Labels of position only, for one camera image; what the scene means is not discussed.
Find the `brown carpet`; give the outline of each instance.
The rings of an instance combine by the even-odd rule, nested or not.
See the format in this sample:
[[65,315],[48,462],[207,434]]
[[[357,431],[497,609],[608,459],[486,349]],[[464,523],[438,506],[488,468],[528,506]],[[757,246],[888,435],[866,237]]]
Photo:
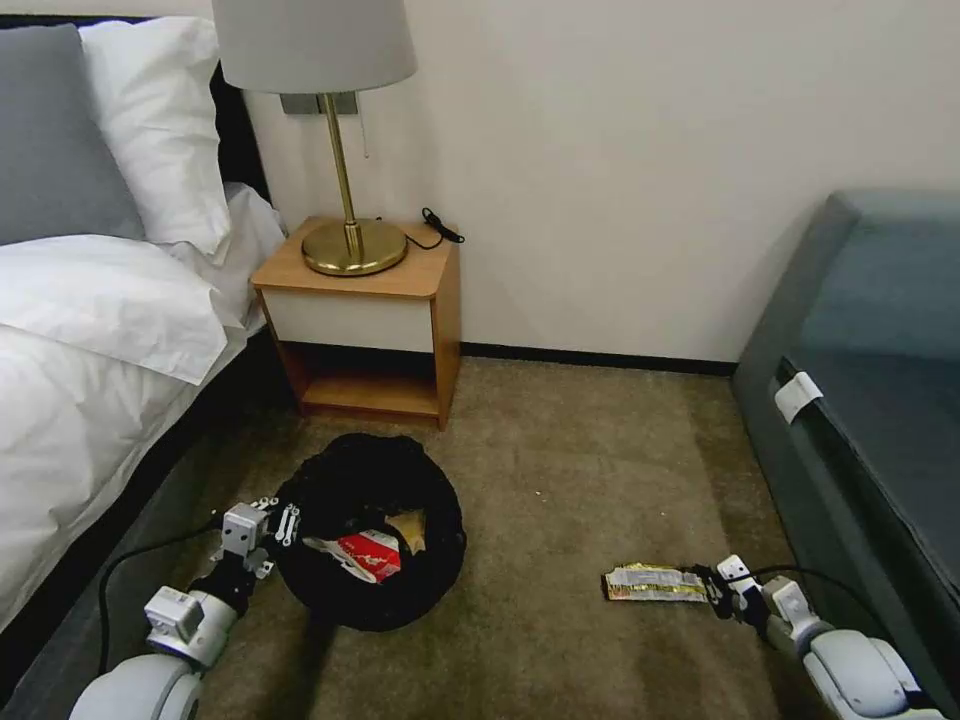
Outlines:
[[469,537],[459,581],[413,625],[366,634],[311,624],[269,578],[200,720],[824,717],[749,628],[600,592],[624,562],[790,561],[728,381],[468,359],[445,433],[251,403],[198,450],[205,507],[270,494],[356,430],[408,433],[447,473]]

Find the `nightstand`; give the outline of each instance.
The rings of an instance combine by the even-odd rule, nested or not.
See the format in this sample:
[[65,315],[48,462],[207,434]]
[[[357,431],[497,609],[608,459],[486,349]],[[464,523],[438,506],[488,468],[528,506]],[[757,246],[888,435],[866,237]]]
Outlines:
[[[253,276],[300,412],[429,418],[443,430],[460,369],[459,248],[410,243],[389,270],[330,277],[304,265],[300,245],[331,222],[309,218]],[[400,227],[439,240],[426,225]]]

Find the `gray sofa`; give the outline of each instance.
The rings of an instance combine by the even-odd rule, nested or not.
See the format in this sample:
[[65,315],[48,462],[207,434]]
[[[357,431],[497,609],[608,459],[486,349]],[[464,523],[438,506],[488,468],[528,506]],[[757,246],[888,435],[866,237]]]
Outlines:
[[[773,395],[801,370],[823,398],[787,423]],[[832,195],[734,390],[798,562],[869,598],[960,716],[960,194]],[[826,619],[883,634],[842,591],[807,586]]]

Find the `nightstand drawer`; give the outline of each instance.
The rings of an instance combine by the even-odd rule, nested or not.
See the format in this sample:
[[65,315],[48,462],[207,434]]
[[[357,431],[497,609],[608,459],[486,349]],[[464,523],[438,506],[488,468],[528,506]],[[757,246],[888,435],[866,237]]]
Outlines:
[[262,290],[277,339],[433,352],[428,300]]

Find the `brass lamp base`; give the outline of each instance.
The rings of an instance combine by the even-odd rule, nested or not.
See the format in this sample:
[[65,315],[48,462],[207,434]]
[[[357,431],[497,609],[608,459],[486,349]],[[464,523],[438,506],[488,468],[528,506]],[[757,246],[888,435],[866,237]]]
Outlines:
[[324,225],[303,240],[303,261],[324,275],[372,275],[393,267],[407,254],[407,236],[388,223],[358,220],[356,225]]

